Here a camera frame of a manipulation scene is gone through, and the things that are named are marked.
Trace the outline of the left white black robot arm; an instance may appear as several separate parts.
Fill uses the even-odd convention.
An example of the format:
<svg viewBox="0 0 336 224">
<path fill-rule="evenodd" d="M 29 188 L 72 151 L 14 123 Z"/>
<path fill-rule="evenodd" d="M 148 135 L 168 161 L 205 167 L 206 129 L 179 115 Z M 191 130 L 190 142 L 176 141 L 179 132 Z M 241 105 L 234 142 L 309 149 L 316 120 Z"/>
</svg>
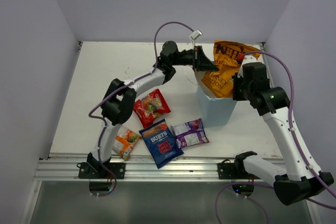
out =
<svg viewBox="0 0 336 224">
<path fill-rule="evenodd" d="M 103 100 L 89 112 L 90 118 L 103 121 L 96 147 L 87 157 L 90 171 L 97 178 L 104 178 L 109 172 L 107 162 L 111 158 L 112 139 L 120 126 L 130 118 L 136 98 L 170 81 L 176 74 L 175 66 L 192 66 L 197 72 L 219 70 L 207 58 L 202 46 L 194 45 L 192 49 L 179 51 L 174 41 L 167 41 L 151 71 L 128 81 L 112 80 Z"/>
</svg>

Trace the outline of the yellow Kettle chips bag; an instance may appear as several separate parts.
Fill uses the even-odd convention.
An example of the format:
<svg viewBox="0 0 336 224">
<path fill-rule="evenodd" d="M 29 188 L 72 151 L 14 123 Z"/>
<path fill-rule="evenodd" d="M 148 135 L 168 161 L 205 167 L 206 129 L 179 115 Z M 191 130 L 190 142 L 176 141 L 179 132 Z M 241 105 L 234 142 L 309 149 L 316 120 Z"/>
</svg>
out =
<svg viewBox="0 0 336 224">
<path fill-rule="evenodd" d="M 216 40 L 213 47 L 213 56 L 218 71 L 206 72 L 201 79 L 217 98 L 231 98 L 233 96 L 234 76 L 240 69 L 238 56 L 258 49 L 234 41 Z"/>
</svg>

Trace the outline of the red gummy candy bag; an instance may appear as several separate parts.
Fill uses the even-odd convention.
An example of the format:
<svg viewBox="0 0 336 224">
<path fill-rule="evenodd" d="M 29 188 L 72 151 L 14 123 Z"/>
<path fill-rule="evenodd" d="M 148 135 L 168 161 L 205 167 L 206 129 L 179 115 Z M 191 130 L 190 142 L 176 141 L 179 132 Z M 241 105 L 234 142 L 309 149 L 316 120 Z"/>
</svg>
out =
<svg viewBox="0 0 336 224">
<path fill-rule="evenodd" d="M 171 113 L 171 109 L 159 89 L 155 89 L 144 98 L 135 101 L 133 111 L 144 128 L 151 126 L 160 116 Z"/>
</svg>

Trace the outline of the blue Burts chips bag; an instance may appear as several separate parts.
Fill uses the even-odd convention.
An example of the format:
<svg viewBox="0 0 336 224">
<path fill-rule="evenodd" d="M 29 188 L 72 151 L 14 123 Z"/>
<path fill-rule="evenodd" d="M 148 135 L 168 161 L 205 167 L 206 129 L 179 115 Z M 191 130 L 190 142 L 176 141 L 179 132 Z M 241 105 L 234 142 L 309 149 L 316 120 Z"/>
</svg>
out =
<svg viewBox="0 0 336 224">
<path fill-rule="evenodd" d="M 139 131 L 158 169 L 184 152 L 177 147 L 175 137 L 166 120 L 162 119 Z"/>
</svg>

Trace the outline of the light blue paper bag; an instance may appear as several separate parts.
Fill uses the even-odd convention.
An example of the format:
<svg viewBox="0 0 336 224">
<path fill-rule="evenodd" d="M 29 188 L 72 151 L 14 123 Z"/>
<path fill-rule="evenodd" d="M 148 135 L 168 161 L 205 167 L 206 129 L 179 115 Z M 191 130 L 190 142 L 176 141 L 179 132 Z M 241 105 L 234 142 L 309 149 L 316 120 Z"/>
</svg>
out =
<svg viewBox="0 0 336 224">
<path fill-rule="evenodd" d="M 196 86 L 196 97 L 204 126 L 216 127 L 226 125 L 237 102 L 232 98 L 217 98 L 202 82 L 202 78 L 206 72 L 196 72 L 191 66 L 186 66 L 184 73 L 187 80 Z"/>
</svg>

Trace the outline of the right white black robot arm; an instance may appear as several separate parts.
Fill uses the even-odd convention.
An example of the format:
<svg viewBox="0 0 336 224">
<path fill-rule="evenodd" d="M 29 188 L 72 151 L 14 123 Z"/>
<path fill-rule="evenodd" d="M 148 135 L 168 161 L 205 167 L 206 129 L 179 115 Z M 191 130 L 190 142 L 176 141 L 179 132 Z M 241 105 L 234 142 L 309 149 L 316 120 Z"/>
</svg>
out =
<svg viewBox="0 0 336 224">
<path fill-rule="evenodd" d="M 255 175 L 272 186 L 278 199 L 286 206 L 320 194 L 333 184 L 330 172 L 324 172 L 314 161 L 295 121 L 288 117 L 290 101 L 284 89 L 272 88 L 266 66 L 261 62 L 242 64 L 233 76 L 233 98 L 248 100 L 271 130 L 285 167 L 261 158 L 253 151 L 235 157 L 234 172 L 240 178 Z"/>
</svg>

